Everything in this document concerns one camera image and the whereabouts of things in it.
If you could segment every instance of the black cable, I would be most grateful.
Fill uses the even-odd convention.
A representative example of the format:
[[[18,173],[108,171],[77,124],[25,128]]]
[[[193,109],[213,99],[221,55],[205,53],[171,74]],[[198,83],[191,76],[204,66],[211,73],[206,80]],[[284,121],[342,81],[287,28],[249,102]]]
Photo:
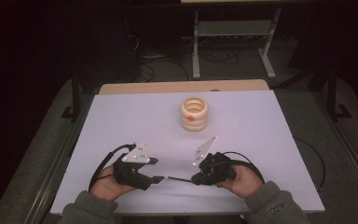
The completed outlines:
[[[194,40],[193,40],[193,37],[191,36],[184,36],[182,37],[182,42],[184,42],[184,40],[190,40],[190,43],[189,44],[186,44],[185,46],[182,46],[184,45],[185,43],[181,43],[181,48],[185,49],[185,50],[190,50],[193,45],[194,45]]]
[[[240,153],[238,153],[238,152],[228,151],[228,152],[224,152],[224,153],[222,153],[222,154],[223,154],[223,155],[225,155],[225,154],[237,154],[237,155],[240,155],[240,156],[244,157],[248,162],[250,162],[251,164],[253,164],[247,157],[245,157],[244,155],[242,155],[242,154],[240,154]]]
[[[145,66],[145,67],[147,67],[148,69],[150,69],[150,73],[146,72],[146,71],[142,68],[142,66]],[[150,82],[151,80],[154,79],[155,71],[154,71],[154,69],[153,69],[151,66],[149,66],[149,65],[147,65],[147,64],[145,64],[145,63],[141,63],[141,64],[140,64],[140,69],[141,69],[140,72],[143,72],[143,73],[145,73],[145,74],[147,74],[147,75],[150,76],[150,78],[146,78],[146,77],[142,76],[142,74],[141,74],[141,77],[145,79],[145,82]]]
[[[111,175],[103,175],[103,176],[98,177],[96,180],[104,179],[104,178],[106,178],[108,176],[111,176]]]
[[[132,54],[132,56],[136,56],[136,50],[138,49],[138,47],[139,47],[139,39],[138,39],[138,37],[136,37],[136,35],[127,35],[127,38],[131,38],[131,39],[135,39],[136,40],[136,45],[135,45],[135,47],[133,47],[131,50],[130,50],[130,54]]]
[[[116,148],[115,150],[109,152],[105,159],[101,162],[101,164],[98,166],[98,168],[95,170],[94,175],[92,175],[91,181],[89,182],[89,191],[91,190],[91,187],[94,185],[94,183],[98,180],[98,175],[100,174],[101,170],[104,168],[104,166],[112,159],[112,157],[117,153],[119,150],[123,148],[128,148],[129,150],[132,150],[136,147],[135,144],[132,145],[123,145],[121,147]]]
[[[221,58],[213,55],[213,53],[206,53],[204,51],[199,51],[199,56],[201,58],[203,58],[204,60],[213,62],[213,63],[236,64],[240,61],[240,57],[239,57],[238,53],[236,53],[234,51],[231,51],[231,52],[224,51],[224,50],[219,50],[219,51],[225,53],[227,55],[227,57],[225,59],[221,59]],[[228,61],[233,58],[235,58],[235,61],[232,63],[228,63]]]
[[[219,165],[242,165],[245,167],[248,167],[249,169],[251,169],[253,172],[255,172],[255,174],[260,178],[261,182],[263,184],[265,184],[265,180],[263,175],[261,175],[261,172],[257,169],[257,167],[255,167],[255,165],[253,165],[252,163],[246,162],[246,161],[236,161],[236,160],[230,160],[230,161],[220,161],[214,164],[211,164],[210,167],[214,167],[214,166],[219,166]]]
[[[294,137],[294,139],[304,143],[305,145],[307,145],[308,147],[310,147],[315,153],[316,155],[318,156],[319,160],[321,161],[321,164],[322,164],[322,180],[321,180],[321,183],[319,184],[318,188],[317,188],[317,191],[319,192],[322,187],[324,186],[324,181],[325,181],[325,177],[326,177],[326,167],[325,167],[325,164],[324,164],[324,159],[322,158],[321,154],[318,152],[318,150],[316,150],[315,147],[313,147],[311,144],[309,144],[308,142],[306,142],[305,140],[301,139],[301,138],[298,138],[298,137]]]
[[[186,69],[181,64],[179,64],[177,62],[168,61],[168,60],[158,61],[158,59],[156,59],[155,61],[151,61],[151,62],[147,62],[147,63],[174,63],[174,64],[178,65],[179,67],[181,67],[183,69],[183,71],[185,71],[186,80],[189,81],[188,72],[186,71]]]

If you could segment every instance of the table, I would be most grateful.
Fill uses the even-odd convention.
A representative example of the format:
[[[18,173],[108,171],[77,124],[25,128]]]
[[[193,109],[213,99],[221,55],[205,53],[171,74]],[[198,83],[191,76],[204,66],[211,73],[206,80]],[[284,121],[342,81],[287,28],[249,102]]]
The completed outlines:
[[[172,91],[165,93],[164,86],[175,86],[175,83],[102,87],[91,105],[51,213],[61,213],[78,192],[88,188],[96,167],[116,147],[134,141],[146,142],[149,156],[158,158],[159,162],[146,165],[141,174],[190,178],[199,171],[191,164],[194,148],[214,135],[218,139],[212,153],[244,154],[260,169],[266,181],[274,180],[282,189],[291,191],[303,210],[323,211],[274,92],[262,83],[262,80],[179,82],[176,89],[170,88]],[[188,132],[179,123],[179,105],[189,96],[202,97],[210,106],[210,121],[200,132]],[[122,216],[223,215],[249,211],[242,199],[225,189],[167,178],[146,191],[137,189],[117,201],[116,213]]]

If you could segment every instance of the dark background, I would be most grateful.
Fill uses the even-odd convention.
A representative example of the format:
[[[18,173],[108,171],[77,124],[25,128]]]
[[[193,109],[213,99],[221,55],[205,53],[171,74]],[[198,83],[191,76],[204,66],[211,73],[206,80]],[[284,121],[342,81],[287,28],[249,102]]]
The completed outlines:
[[[68,11],[62,5],[60,1],[0,1],[0,197],[51,102],[75,71],[86,91],[138,76],[122,29],[124,14]],[[186,13],[143,11],[133,17],[130,28],[151,46],[174,49],[181,36],[192,30]],[[358,4],[286,8],[275,38],[287,36],[300,40],[293,67],[306,69],[331,55],[337,74],[358,96]]]

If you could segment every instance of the hand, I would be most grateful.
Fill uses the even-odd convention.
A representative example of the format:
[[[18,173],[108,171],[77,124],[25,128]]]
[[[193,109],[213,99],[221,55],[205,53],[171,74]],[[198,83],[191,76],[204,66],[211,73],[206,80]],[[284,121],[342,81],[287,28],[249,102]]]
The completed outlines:
[[[228,189],[239,197],[247,199],[263,186],[260,178],[248,167],[233,165],[232,168],[236,173],[235,180],[217,183],[218,188]]]
[[[121,195],[135,190],[134,187],[127,185],[120,185],[113,177],[113,165],[103,168],[99,174],[99,177],[91,190],[89,191],[92,195],[102,200],[113,202]]]

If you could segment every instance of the power cord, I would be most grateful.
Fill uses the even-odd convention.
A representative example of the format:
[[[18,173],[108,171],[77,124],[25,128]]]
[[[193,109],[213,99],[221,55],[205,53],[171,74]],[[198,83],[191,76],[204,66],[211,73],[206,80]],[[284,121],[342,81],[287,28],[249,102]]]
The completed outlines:
[[[143,69],[143,66],[146,67],[146,68],[148,68],[148,69],[150,70],[150,72],[146,72],[146,71]],[[141,63],[141,64],[139,65],[139,72],[140,72],[140,77],[142,77],[142,78],[145,80],[145,82],[150,82],[150,81],[152,81],[152,80],[156,81],[156,80],[154,79],[155,70],[154,70],[151,66],[149,66],[149,65],[147,65],[147,64],[145,64],[145,63]]]
[[[253,164],[247,157],[245,157],[244,155],[240,154],[239,152],[228,151],[228,152],[224,152],[224,153],[222,153],[222,154],[223,154],[223,155],[226,155],[226,154],[236,154],[236,155],[239,155],[239,156],[244,157],[248,162],[250,162],[251,164]]]
[[[129,151],[133,150],[136,147],[135,144],[129,145],[123,145],[121,147],[116,148],[115,150],[109,152],[107,156],[103,159],[101,164],[98,166],[98,168],[95,170],[94,175],[92,175],[91,181],[89,182],[89,191],[91,190],[91,187],[94,185],[94,183],[99,179],[98,175],[100,174],[101,170],[104,168],[104,166],[112,159],[112,157],[120,151],[123,148],[127,148]]]
[[[239,54],[234,51],[225,51],[225,50],[219,50],[218,52],[222,52],[227,55],[225,58],[220,58],[215,55],[216,51],[212,52],[205,52],[205,51],[199,51],[199,56],[209,62],[212,63],[224,63],[224,64],[236,64],[240,61]]]
[[[321,191],[322,190],[322,187],[324,186],[324,181],[325,181],[325,176],[326,176],[326,167],[325,167],[325,164],[324,164],[324,159],[322,158],[322,155],[318,152],[318,150],[316,150],[315,147],[313,147],[311,144],[309,144],[307,141],[301,139],[301,138],[298,138],[298,137],[294,137],[293,138],[297,141],[300,141],[302,142],[303,144],[307,145],[308,147],[310,147],[314,152],[315,154],[318,156],[321,164],[322,164],[322,180],[319,184],[319,186],[317,186],[317,191]]]
[[[152,60],[152,61],[150,61],[150,62],[145,62],[144,64],[148,64],[148,63],[173,63],[173,64],[176,64],[176,65],[178,65],[180,68],[182,68],[182,70],[185,72],[186,80],[187,80],[187,81],[190,80],[190,78],[189,78],[189,76],[188,76],[188,72],[187,72],[186,69],[185,69],[180,63],[178,63],[178,62],[170,61],[170,60],[162,60],[162,61],[160,61],[160,60],[156,59],[156,60]]]

